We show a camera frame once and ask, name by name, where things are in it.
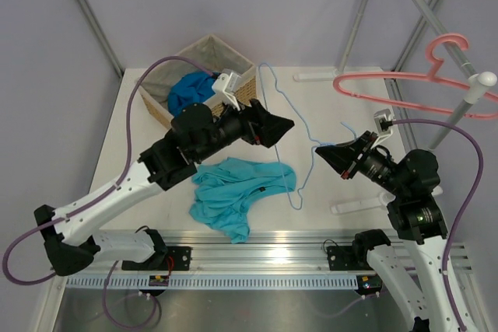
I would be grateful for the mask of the light blue t shirt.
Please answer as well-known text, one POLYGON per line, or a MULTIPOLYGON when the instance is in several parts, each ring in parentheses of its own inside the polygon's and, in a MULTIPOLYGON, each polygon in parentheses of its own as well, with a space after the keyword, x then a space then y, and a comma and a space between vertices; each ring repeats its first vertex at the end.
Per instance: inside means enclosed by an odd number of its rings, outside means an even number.
POLYGON ((191 180, 196 188, 190 216, 221 232, 232 244, 244 243, 249 238, 247 214, 254 203, 296 188, 292 167, 237 158, 201 165, 191 180))

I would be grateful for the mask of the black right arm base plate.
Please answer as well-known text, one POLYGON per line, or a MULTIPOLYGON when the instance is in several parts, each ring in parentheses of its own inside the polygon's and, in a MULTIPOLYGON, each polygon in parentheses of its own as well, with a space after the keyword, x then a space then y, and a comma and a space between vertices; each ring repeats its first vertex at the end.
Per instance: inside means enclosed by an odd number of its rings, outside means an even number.
POLYGON ((352 251, 352 246, 330 245, 326 247, 330 271, 372 271, 372 268, 352 251))

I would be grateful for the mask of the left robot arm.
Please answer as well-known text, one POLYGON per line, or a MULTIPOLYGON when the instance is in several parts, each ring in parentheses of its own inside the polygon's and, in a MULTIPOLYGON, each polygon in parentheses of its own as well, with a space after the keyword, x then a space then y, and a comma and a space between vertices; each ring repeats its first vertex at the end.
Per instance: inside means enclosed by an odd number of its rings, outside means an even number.
POLYGON ((101 261, 120 261, 132 271, 162 267, 168 248, 157 230, 112 233, 102 226, 193 176, 202 161, 233 142, 241 139, 271 148, 293 125, 256 99, 240 110, 225 107, 220 117, 214 117, 205 104, 186 107, 163 138, 126 166, 123 176, 64 207, 43 205, 35 210, 55 274, 73 275, 101 261))

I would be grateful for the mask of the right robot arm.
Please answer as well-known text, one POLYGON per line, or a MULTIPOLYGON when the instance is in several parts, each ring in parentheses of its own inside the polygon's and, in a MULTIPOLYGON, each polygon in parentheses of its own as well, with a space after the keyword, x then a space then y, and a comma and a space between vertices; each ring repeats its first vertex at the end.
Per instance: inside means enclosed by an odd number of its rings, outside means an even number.
POLYGON ((370 267, 387 286, 410 331, 476 331, 449 259, 451 248, 443 214, 433 190, 439 185, 438 162, 432 152, 415 149, 395 162, 365 132, 354 141, 322 145, 315 152, 344 180, 360 173, 392 194, 388 218, 409 252, 418 278, 412 279, 381 229, 356 234, 352 258, 370 267))

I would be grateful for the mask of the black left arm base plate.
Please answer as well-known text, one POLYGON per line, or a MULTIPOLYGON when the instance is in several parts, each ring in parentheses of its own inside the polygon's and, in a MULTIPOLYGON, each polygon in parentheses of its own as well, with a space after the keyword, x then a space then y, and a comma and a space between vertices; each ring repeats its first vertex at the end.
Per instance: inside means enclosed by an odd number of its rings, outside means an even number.
POLYGON ((167 246, 165 252, 153 254, 142 263, 125 260, 123 271, 189 271, 191 264, 190 246, 167 246))

